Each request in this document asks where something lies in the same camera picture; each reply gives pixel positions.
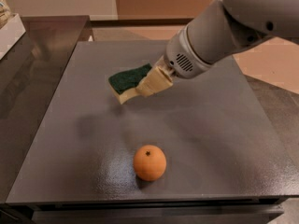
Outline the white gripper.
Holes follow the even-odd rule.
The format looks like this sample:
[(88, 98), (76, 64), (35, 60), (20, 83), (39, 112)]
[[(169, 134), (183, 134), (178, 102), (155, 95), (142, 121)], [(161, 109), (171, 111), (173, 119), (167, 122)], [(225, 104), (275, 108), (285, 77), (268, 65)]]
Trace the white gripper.
[(161, 56), (147, 75), (141, 79), (136, 91), (143, 97), (169, 89), (172, 78), (165, 72), (170, 67), (177, 77), (191, 79), (211, 68), (195, 52), (188, 37), (188, 27), (177, 32), (168, 42), (164, 56)]

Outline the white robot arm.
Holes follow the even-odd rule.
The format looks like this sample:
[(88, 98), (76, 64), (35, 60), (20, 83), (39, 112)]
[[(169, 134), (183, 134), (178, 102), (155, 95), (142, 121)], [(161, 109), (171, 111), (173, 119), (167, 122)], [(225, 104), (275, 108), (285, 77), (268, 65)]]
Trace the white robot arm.
[(168, 42), (140, 81), (145, 96), (166, 90), (172, 77), (191, 79), (232, 54), (280, 37), (299, 40), (299, 0), (214, 0)]

